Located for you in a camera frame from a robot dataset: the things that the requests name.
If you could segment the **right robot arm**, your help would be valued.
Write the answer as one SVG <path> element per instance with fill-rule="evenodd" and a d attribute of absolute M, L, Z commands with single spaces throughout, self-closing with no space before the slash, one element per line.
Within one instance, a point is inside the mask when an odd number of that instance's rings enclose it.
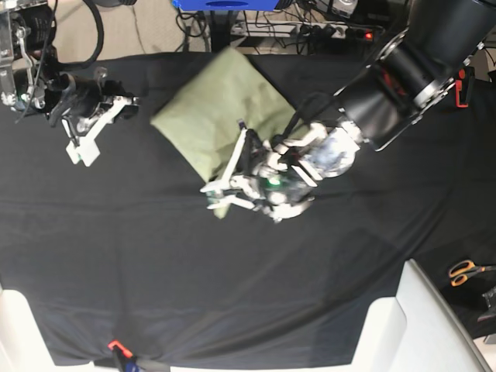
<path fill-rule="evenodd" d="M 97 41 L 82 62 L 59 61 L 53 41 L 57 5 L 47 1 L 1 3 L 1 103 L 24 119 L 44 116 L 49 125 L 62 125 L 74 164 L 91 166 L 100 156 L 96 139 L 118 117 L 137 113 L 140 100 L 122 83 L 111 81 L 104 67 L 93 77 L 76 73 L 97 61 L 104 46 L 104 25 L 97 5 L 86 1 L 96 25 Z"/>

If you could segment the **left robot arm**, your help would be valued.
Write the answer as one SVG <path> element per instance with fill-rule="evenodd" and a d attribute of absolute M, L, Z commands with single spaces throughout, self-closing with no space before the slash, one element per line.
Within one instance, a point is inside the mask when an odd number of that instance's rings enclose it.
<path fill-rule="evenodd" d="M 494 24 L 493 1 L 414 2 L 408 25 L 374 61 L 305 117 L 304 136 L 292 136 L 299 114 L 269 140 L 241 122 L 222 176 L 202 189 L 208 208 L 237 205 L 275 222 L 300 215 L 313 190 L 347 172 L 361 147 L 384 149 L 446 97 Z"/>

